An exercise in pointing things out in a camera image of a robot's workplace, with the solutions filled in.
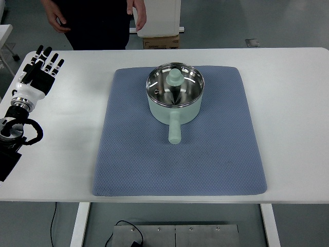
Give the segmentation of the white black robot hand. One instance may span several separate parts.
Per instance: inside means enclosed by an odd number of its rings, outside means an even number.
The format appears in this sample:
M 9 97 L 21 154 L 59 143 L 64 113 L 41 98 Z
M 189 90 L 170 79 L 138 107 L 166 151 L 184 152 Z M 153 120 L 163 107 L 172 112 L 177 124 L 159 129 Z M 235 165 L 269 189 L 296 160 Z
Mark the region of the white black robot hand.
M 51 54 L 52 48 L 39 46 L 34 56 L 25 65 L 12 91 L 12 105 L 27 105 L 29 108 L 44 99 L 51 90 L 64 59 L 58 60 L 58 53 Z

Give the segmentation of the person's left hand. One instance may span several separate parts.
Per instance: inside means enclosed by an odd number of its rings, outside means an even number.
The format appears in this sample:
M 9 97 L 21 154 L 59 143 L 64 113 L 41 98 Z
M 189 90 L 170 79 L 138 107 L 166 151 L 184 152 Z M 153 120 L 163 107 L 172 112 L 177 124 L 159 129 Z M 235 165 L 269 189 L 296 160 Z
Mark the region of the person's left hand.
M 133 14 L 133 8 L 137 11 L 136 31 L 140 31 L 147 22 L 147 11 L 143 0 L 127 0 L 126 12 L 128 15 Z

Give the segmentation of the person's right hand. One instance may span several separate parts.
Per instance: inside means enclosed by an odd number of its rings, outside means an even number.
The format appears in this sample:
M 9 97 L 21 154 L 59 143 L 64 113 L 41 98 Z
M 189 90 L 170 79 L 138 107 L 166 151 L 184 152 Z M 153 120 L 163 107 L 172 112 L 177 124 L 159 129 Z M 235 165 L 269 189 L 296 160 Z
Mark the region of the person's right hand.
M 70 31 L 69 27 L 66 27 L 66 18 L 61 12 L 60 7 L 51 0 L 41 1 L 49 24 L 54 28 L 58 33 L 67 33 Z

